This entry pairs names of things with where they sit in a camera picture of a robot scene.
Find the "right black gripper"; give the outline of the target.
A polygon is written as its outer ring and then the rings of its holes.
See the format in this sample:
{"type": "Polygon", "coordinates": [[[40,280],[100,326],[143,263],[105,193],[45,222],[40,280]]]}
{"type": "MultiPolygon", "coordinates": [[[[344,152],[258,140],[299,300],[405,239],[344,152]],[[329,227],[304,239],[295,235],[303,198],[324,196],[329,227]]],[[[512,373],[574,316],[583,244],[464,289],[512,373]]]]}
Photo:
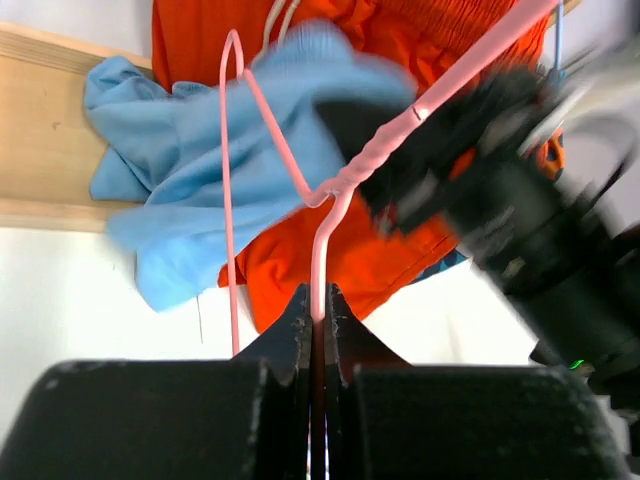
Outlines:
{"type": "MultiPolygon", "coordinates": [[[[464,170],[463,157],[474,154],[490,122],[507,108],[531,100],[546,77],[541,66],[534,70],[518,66],[447,100],[357,187],[370,218],[380,217],[427,174],[441,181],[454,177],[456,168],[464,170]]],[[[400,113],[397,107],[364,100],[319,100],[314,109],[346,164],[380,126],[400,113]]]]}

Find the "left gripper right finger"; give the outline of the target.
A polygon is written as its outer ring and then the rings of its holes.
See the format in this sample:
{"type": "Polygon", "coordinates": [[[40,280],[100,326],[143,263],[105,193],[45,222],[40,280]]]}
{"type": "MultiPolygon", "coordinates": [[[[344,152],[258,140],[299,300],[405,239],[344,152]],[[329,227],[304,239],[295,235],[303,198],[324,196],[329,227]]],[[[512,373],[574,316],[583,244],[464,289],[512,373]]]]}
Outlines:
{"type": "Polygon", "coordinates": [[[327,286],[325,318],[325,365],[340,386],[351,384],[357,367],[408,367],[352,312],[336,284],[327,286]]]}

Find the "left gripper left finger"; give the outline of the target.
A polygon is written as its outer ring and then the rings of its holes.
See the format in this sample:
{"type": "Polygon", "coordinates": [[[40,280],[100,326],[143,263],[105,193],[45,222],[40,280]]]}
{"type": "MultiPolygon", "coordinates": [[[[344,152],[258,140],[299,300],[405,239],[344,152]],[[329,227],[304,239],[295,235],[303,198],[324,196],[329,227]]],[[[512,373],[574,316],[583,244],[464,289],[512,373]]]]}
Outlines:
{"type": "Polygon", "coordinates": [[[264,360],[278,382],[288,385],[309,369],[311,337],[309,286],[300,284],[280,317],[233,360],[264,360]]]}

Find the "bright orange shorts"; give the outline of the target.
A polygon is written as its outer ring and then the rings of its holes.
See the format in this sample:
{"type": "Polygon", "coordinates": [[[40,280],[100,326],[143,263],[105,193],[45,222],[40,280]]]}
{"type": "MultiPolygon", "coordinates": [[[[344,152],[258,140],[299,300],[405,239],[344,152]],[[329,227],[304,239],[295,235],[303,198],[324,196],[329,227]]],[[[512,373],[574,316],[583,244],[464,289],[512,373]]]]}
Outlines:
{"type": "MultiPolygon", "coordinates": [[[[278,32],[313,18],[337,25],[359,51],[407,69],[420,90],[430,87],[510,9],[504,0],[474,1],[157,1],[152,15],[152,66],[164,87],[187,80],[218,83],[223,43],[239,33],[247,58],[278,32]]],[[[304,208],[262,232],[235,259],[258,331],[281,315],[310,276],[315,231],[328,205],[304,208]]],[[[434,273],[455,238],[440,220],[409,236],[381,237],[364,201],[354,197],[329,240],[327,278],[365,318],[421,273],[434,273]]]]}

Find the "pink wire hanger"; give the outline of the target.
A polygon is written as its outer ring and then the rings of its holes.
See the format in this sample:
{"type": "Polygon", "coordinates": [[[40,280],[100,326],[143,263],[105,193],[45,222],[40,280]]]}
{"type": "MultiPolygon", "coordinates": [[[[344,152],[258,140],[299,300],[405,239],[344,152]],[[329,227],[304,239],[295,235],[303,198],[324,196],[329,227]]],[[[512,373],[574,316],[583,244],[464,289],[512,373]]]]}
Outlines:
{"type": "Polygon", "coordinates": [[[518,2],[410,107],[379,127],[362,151],[342,168],[336,177],[326,180],[316,190],[310,189],[253,73],[245,67],[244,53],[238,32],[235,29],[228,32],[220,60],[219,95],[232,351],[235,355],[239,353],[239,327],[227,123],[226,72],[229,55],[235,54],[236,78],[247,82],[283,164],[306,206],[316,208],[322,205],[328,197],[335,198],[331,211],[316,231],[311,259],[309,293],[310,316],[313,321],[311,360],[322,365],[324,363],[328,243],[331,234],[343,220],[356,187],[368,179],[375,169],[383,165],[391,153],[436,109],[467,85],[476,74],[492,63],[541,17],[550,12],[555,13],[555,20],[560,23],[564,15],[564,3],[551,0],[518,2]]]}

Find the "light blue shorts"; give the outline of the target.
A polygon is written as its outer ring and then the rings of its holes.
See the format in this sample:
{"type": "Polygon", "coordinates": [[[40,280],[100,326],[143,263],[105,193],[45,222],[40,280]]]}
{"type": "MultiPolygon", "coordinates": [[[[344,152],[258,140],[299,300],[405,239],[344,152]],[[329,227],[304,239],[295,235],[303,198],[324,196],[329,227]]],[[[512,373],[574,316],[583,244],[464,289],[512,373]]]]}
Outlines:
{"type": "MultiPolygon", "coordinates": [[[[415,87],[391,62],[352,49],[325,22],[296,27],[252,68],[311,187],[343,165],[316,116],[319,100],[406,108],[415,87]]],[[[91,183],[95,200],[127,201],[107,233],[136,255],[136,284],[155,311],[214,286],[226,264],[222,171],[231,171],[237,249],[301,204],[247,83],[224,90],[178,82],[171,91],[116,56],[86,79],[84,107],[108,143],[91,183]]]]}

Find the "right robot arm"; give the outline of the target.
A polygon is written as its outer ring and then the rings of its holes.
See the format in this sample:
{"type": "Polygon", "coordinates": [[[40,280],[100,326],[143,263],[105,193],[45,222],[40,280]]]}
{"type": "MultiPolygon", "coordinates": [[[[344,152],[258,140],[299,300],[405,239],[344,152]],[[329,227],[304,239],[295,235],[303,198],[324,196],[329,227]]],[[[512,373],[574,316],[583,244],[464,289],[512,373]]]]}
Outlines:
{"type": "Polygon", "coordinates": [[[359,185],[379,233],[441,216],[537,336],[533,362],[585,376],[639,423],[639,232],[607,230],[597,194],[570,198],[543,159],[566,99],[518,68],[454,95],[359,185]]]}

